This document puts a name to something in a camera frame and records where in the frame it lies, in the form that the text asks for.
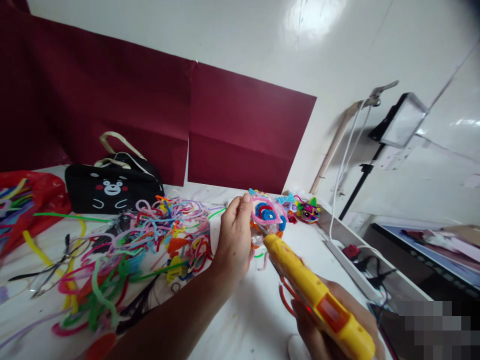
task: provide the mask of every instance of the bag handle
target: bag handle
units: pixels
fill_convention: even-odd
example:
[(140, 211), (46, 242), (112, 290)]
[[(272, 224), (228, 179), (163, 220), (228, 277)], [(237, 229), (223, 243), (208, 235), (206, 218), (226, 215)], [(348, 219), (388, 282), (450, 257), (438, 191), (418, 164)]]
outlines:
[(120, 166), (122, 169), (126, 169), (126, 170), (131, 170), (132, 168), (130, 167), (130, 165), (128, 165), (127, 163), (124, 163), (124, 162), (121, 162), (121, 161), (118, 161), (118, 160), (115, 160), (115, 159), (111, 159), (109, 157), (105, 157), (101, 160), (98, 160), (95, 164), (93, 164), (94, 167), (96, 168), (103, 168), (106, 163), (112, 163), (112, 164), (115, 164), (115, 165), (118, 165)]
[(144, 156), (136, 149), (134, 148), (128, 141), (127, 139), (125, 139), (122, 135), (120, 135), (118, 132), (115, 132), (115, 131), (107, 131), (107, 132), (104, 132), (101, 136), (100, 136), (100, 142), (102, 143), (102, 145), (105, 147), (106, 151), (109, 153), (109, 154), (116, 154), (116, 152), (112, 149), (112, 147), (110, 146), (109, 142), (107, 141), (107, 138), (109, 136), (112, 136), (114, 138), (117, 138), (118, 140), (121, 141), (122, 144), (124, 144), (127, 148), (129, 148), (135, 155), (137, 155), (139, 158), (143, 159), (143, 160), (147, 160), (146, 158), (144, 158)]

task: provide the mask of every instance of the white cable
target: white cable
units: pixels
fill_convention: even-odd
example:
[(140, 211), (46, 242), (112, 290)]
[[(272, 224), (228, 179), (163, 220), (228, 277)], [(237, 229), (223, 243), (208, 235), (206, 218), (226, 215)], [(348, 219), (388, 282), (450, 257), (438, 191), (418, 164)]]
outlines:
[(346, 143), (345, 153), (343, 154), (343, 159), (341, 160), (340, 168), (338, 169), (338, 175), (336, 176), (335, 188), (333, 190), (333, 203), (331, 205), (330, 230), (328, 231), (328, 236), (330, 236), (330, 241), (333, 240), (333, 238), (332, 238), (332, 228), (334, 226), (335, 201), (337, 199), (337, 191), (339, 189), (340, 176), (342, 175), (342, 173), (344, 171), (344, 169), (343, 169), (344, 168), (344, 162), (345, 162), (345, 158), (347, 157), (347, 153), (349, 152), (349, 147), (350, 147), (350, 143), (352, 142), (352, 137), (354, 136), (355, 125), (357, 124), (357, 120), (359, 118), (360, 112), (364, 108), (364, 104), (365, 104), (366, 101), (367, 101), (367, 99), (365, 99), (361, 102), (360, 108), (358, 109), (358, 111), (355, 115), (355, 120), (353, 120), (353, 125), (351, 126), (350, 136), (348, 137), (348, 142)]
[[(348, 165), (348, 162), (350, 161), (350, 158), (352, 157), (352, 154), (354, 153), (354, 150), (355, 150), (355, 147), (357, 146), (358, 142), (359, 142), (359, 139), (360, 139), (360, 136), (362, 135), (362, 132), (365, 128), (365, 125), (367, 123), (367, 120), (369, 118), (369, 115), (370, 115), (370, 109), (371, 107), (368, 108), (368, 113), (366, 114), (366, 118), (365, 118), (365, 121), (363, 122), (363, 125), (360, 129), (360, 133), (358, 134), (358, 136), (356, 137), (356, 141), (355, 141), (355, 144), (353, 146), (353, 150), (351, 151), (350, 153), (350, 156), (348, 158), (348, 161), (346, 163), (346, 165), (344, 166), (344, 162), (345, 162), (345, 158), (347, 157), (347, 153), (349, 152), (349, 147), (350, 147), (350, 143), (352, 142), (352, 137), (353, 137), (353, 134), (354, 134), (354, 129), (355, 129), (355, 125), (357, 124), (357, 120), (359, 118), (359, 115), (360, 115), (360, 112), (362, 111), (363, 107), (364, 107), (364, 104), (367, 100), (363, 100), (362, 103), (361, 103), (361, 106), (360, 108), (358, 109), (358, 112), (356, 113), (355, 115), (355, 119), (353, 120), (353, 125), (351, 126), (351, 132), (350, 132), (350, 137), (348, 138), (348, 142), (346, 144), (346, 149), (345, 149), (345, 153), (343, 154), (343, 159), (341, 160), (341, 164), (340, 164), (340, 169), (338, 169), (338, 174), (336, 176), (336, 182), (335, 182), (335, 189), (333, 191), (333, 203), (332, 203), (332, 206), (331, 206), (331, 221), (330, 221), (330, 229), (328, 231), (328, 236), (329, 236), (329, 240), (332, 241), (334, 240), (332, 238), (332, 228), (334, 226), (334, 218), (335, 218), (335, 203), (336, 203), (336, 199), (337, 199), (337, 191), (339, 189), (339, 185), (340, 185), (340, 178), (342, 177), (344, 171), (345, 171), (345, 168), (347, 167)], [(380, 259), (382, 259), (383, 261), (387, 261), (384, 256), (380, 253), (380, 251), (378, 251), (376, 248), (374, 247), (371, 247), (371, 246), (368, 246), (368, 245), (360, 245), (360, 246), (357, 246), (357, 248), (365, 248), (365, 249), (370, 249), (375, 255), (377, 255)]]
[(347, 170), (347, 167), (349, 166), (349, 163), (350, 163), (350, 159), (352, 158), (352, 155), (354, 154), (355, 149), (357, 148), (357, 144), (359, 143), (360, 137), (362, 136), (362, 133), (364, 132), (365, 125), (367, 124), (367, 120), (369, 119), (369, 116), (370, 116), (370, 110), (372, 110), (371, 106), (368, 107), (368, 112), (366, 113), (365, 121), (363, 122), (363, 125), (360, 128), (360, 132), (358, 133), (358, 136), (356, 137), (355, 143), (353, 144), (353, 148), (350, 151), (350, 156), (348, 157), (348, 160), (346, 161), (346, 164), (343, 167), (343, 171), (341, 172), (341, 175), (340, 175), (340, 181), (342, 181), (342, 178), (344, 177), (345, 170)]

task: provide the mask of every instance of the left hand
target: left hand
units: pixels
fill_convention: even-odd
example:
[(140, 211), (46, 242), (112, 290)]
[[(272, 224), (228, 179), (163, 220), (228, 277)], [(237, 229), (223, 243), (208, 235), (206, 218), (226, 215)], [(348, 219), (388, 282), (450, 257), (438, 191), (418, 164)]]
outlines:
[(221, 216), (218, 248), (211, 267), (238, 284), (249, 270), (252, 235), (250, 216), (253, 200), (249, 193), (232, 200)]

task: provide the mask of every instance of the power strip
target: power strip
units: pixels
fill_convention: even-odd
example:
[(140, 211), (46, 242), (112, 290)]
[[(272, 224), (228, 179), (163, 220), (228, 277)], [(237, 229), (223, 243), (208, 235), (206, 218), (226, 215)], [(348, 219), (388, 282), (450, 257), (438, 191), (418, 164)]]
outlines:
[(340, 250), (332, 241), (326, 241), (326, 246), (330, 249), (332, 254), (335, 255), (343, 268), (348, 272), (353, 281), (355, 281), (369, 300), (378, 302), (384, 298), (382, 292), (370, 284), (365, 275), (357, 269), (354, 263), (351, 262), (342, 250)]

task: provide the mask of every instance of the maroon paper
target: maroon paper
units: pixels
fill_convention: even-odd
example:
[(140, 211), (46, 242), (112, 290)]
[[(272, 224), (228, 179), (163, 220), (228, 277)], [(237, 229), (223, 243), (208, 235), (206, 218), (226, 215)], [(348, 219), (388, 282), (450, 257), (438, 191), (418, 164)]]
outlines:
[(70, 162), (45, 122), (32, 83), (20, 11), (0, 2), (0, 171), (41, 169)]
[(198, 64), (188, 181), (282, 192), (316, 97)]
[[(21, 24), (20, 57), (28, 62), (33, 97), (40, 104), (35, 118), (46, 122), (36, 125), (39, 141), (53, 134), (52, 143), (58, 142), (73, 162), (93, 165), (107, 154), (99, 136), (117, 131), (157, 167), (165, 184), (183, 185), (192, 61), (9, 12)], [(121, 145), (113, 149), (127, 150)], [(32, 167), (20, 163), (21, 168)]]

